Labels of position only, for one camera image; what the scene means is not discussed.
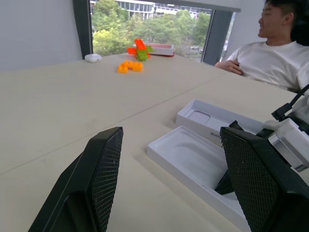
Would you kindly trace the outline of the person's right hand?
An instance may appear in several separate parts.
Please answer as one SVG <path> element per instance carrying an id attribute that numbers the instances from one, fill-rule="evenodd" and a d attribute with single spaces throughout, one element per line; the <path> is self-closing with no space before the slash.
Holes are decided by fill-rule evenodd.
<path id="1" fill-rule="evenodd" d="M 231 62 L 231 66 L 230 66 L 230 71 L 232 73 L 238 74 L 238 75 L 244 75 L 244 71 L 242 70 L 242 68 L 240 67 L 240 63 L 237 61 L 230 61 Z"/>

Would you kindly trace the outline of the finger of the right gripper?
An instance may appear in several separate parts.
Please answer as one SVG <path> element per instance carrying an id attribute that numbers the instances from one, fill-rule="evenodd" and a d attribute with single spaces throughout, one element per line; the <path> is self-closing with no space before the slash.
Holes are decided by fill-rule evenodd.
<path id="1" fill-rule="evenodd" d="M 240 130 L 240 131 L 244 131 L 244 129 L 239 125 L 239 123 L 235 120 L 233 121 L 230 125 L 229 125 L 230 128 L 233 128 L 233 129 L 237 129 L 237 130 Z"/>
<path id="2" fill-rule="evenodd" d="M 215 191 L 221 195 L 229 194 L 235 191 L 229 169 L 227 169 L 223 177 L 220 179 Z"/>

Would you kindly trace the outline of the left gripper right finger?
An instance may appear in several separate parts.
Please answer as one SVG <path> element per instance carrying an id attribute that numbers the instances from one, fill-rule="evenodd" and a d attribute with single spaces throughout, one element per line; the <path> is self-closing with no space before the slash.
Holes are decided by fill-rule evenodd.
<path id="1" fill-rule="evenodd" d="M 220 129 L 231 184 L 252 232 L 307 232 L 309 187 L 268 140 Z"/>

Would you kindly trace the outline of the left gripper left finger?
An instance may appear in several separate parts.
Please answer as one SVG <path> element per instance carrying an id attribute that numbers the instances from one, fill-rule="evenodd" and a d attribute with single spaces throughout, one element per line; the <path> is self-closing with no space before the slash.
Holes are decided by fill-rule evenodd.
<path id="1" fill-rule="evenodd" d="M 123 128 L 92 137 L 62 172 L 31 232 L 105 232 L 117 186 Z"/>

